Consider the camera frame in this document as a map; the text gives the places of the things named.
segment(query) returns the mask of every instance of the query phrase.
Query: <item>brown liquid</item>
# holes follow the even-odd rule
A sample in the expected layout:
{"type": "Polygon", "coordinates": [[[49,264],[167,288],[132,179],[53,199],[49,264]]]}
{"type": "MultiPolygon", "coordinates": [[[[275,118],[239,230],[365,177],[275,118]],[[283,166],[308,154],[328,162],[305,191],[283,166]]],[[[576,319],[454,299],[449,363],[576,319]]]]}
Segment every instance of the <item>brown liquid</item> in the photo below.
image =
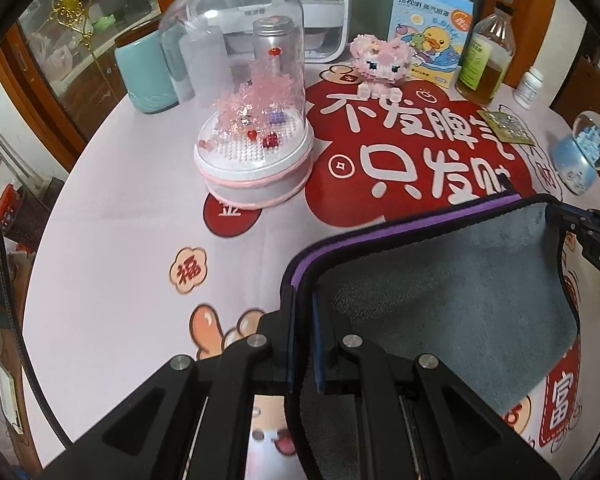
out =
{"type": "Polygon", "coordinates": [[[502,67],[496,65],[491,59],[487,63],[487,66],[482,72],[482,77],[478,83],[478,88],[475,90],[469,88],[460,79],[456,83],[456,89],[462,97],[472,101],[480,106],[488,106],[493,101],[493,96],[497,90],[496,85],[500,81],[500,75],[502,74],[502,67]]]}

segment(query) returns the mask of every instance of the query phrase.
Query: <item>red gem block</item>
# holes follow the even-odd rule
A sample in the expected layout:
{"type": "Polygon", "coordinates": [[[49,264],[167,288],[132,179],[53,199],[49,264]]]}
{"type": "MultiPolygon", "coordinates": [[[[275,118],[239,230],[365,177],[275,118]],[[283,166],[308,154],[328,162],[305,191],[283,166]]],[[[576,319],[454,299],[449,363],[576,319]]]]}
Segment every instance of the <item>red gem block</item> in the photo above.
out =
{"type": "Polygon", "coordinates": [[[279,145],[278,134],[269,134],[262,139],[263,148],[276,148],[279,145]]]}

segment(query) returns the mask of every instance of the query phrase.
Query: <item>purple trim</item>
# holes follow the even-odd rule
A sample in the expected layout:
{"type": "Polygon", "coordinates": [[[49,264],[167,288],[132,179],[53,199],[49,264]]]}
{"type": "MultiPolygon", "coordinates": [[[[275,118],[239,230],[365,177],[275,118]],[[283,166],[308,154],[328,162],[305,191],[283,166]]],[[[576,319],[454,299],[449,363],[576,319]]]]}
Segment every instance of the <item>purple trim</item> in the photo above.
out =
{"type": "Polygon", "coordinates": [[[376,238],[384,238],[386,236],[397,235],[401,233],[407,233],[409,231],[415,231],[417,229],[422,229],[424,227],[429,227],[435,224],[442,224],[443,222],[448,222],[450,220],[456,220],[458,218],[462,218],[464,216],[469,216],[475,213],[482,213],[483,211],[488,211],[489,209],[495,209],[497,207],[501,207],[504,205],[511,204],[520,200],[520,195],[507,195],[502,198],[496,198],[494,200],[488,200],[486,202],[482,202],[480,204],[465,207],[462,209],[457,209],[455,211],[451,211],[449,213],[438,214],[427,216],[425,218],[419,218],[418,220],[414,220],[412,222],[407,222],[405,224],[393,225],[391,227],[386,227],[384,229],[378,229],[376,231],[372,231],[370,233],[366,233],[359,236],[354,236],[351,238],[347,238],[346,240],[340,240],[339,242],[324,245],[319,249],[316,249],[314,252],[308,254],[304,259],[300,261],[296,270],[291,277],[291,285],[294,288],[298,288],[300,280],[302,279],[302,275],[306,272],[309,265],[311,265],[315,260],[317,260],[323,254],[329,253],[330,251],[347,247],[353,244],[357,244],[360,242],[366,242],[369,240],[375,240],[376,238]]]}

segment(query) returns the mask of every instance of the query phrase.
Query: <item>teal canister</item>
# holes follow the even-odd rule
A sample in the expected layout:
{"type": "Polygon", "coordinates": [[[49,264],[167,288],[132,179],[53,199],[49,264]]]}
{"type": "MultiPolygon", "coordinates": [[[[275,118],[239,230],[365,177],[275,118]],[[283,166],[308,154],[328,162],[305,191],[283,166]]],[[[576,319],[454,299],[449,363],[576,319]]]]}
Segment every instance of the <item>teal canister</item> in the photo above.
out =
{"type": "Polygon", "coordinates": [[[178,103],[158,39],[159,19],[141,23],[116,38],[116,63],[133,106],[145,114],[178,103]]]}

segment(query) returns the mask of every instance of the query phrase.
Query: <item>white pill bottle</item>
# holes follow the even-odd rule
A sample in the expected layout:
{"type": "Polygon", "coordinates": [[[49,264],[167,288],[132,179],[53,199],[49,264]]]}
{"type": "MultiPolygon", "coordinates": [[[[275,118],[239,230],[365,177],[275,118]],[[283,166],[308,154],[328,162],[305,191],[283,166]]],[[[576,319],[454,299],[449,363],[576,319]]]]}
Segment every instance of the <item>white pill bottle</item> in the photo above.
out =
{"type": "Polygon", "coordinates": [[[538,92],[542,88],[542,73],[536,68],[531,67],[525,75],[522,76],[518,88],[513,94],[518,104],[529,110],[538,97],[538,92]]]}

